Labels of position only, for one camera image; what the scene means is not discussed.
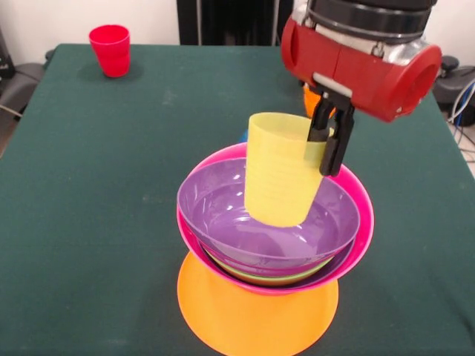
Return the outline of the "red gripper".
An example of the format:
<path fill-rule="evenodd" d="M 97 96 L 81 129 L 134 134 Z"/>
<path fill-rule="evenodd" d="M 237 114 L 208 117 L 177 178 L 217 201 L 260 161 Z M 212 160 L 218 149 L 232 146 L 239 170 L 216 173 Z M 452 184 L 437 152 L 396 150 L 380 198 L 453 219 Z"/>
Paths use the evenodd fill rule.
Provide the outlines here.
<path fill-rule="evenodd" d="M 281 53 L 285 67 L 298 79 L 341 94 L 352 104 L 336 111 L 329 138 L 333 104 L 321 98 L 313 111 L 307 141 L 327 141 L 320 164 L 326 177 L 340 171 L 355 108 L 384 122 L 412 113 L 430 92 L 442 63 L 440 48 L 423 39 L 386 44 L 321 25 L 307 27 L 294 18 L 284 27 Z"/>

